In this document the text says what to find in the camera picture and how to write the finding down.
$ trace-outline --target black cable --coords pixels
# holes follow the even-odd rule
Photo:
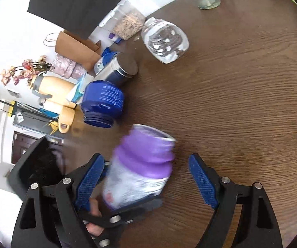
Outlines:
[[[41,120],[41,119],[34,118],[34,117],[31,117],[31,116],[27,116],[27,115],[24,115],[24,114],[21,114],[21,115],[12,114],[12,113],[10,113],[10,112],[8,112],[8,111],[5,111],[4,109],[1,109],[1,108],[0,108],[0,110],[4,111],[4,112],[6,112],[6,113],[8,113],[8,114],[10,114],[10,115],[13,115],[13,116],[21,116],[21,115],[22,115],[23,117],[28,117],[28,118],[36,119],[36,120],[38,120],[38,121],[47,122],[48,124],[51,124],[51,122],[48,122],[48,121],[46,121],[46,120]]]

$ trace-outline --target blue gripper pad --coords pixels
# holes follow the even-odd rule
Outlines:
[[[193,155],[189,157],[189,170],[197,183],[204,202],[215,209],[218,204],[215,188]]]
[[[91,196],[91,193],[96,186],[99,177],[104,169],[104,158],[102,155],[99,155],[95,162],[86,172],[81,183],[77,187],[77,195],[75,200],[75,207],[79,210],[82,207],[90,210],[90,204],[88,199]]]

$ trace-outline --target wooden table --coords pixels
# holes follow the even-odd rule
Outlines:
[[[200,10],[176,0],[153,13],[178,25],[190,48],[162,64],[142,40],[123,42],[138,75],[122,89],[122,117],[111,129],[85,125],[77,109],[65,141],[68,171],[94,152],[106,158],[132,124],[177,139],[164,205],[129,225],[121,247],[195,247],[213,213],[187,168],[193,152],[235,183],[265,187],[286,246],[297,233],[297,6],[291,0],[221,0]],[[236,209],[225,247],[240,214]]]

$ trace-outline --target silver cylindrical container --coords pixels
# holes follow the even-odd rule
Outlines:
[[[108,81],[117,87],[132,78],[138,72],[138,66],[131,55],[117,53],[112,60],[97,74],[96,80]]]

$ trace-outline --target purple bottle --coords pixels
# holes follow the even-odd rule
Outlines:
[[[133,125],[114,149],[103,198],[118,209],[150,194],[158,195],[172,172],[175,139],[145,125]]]

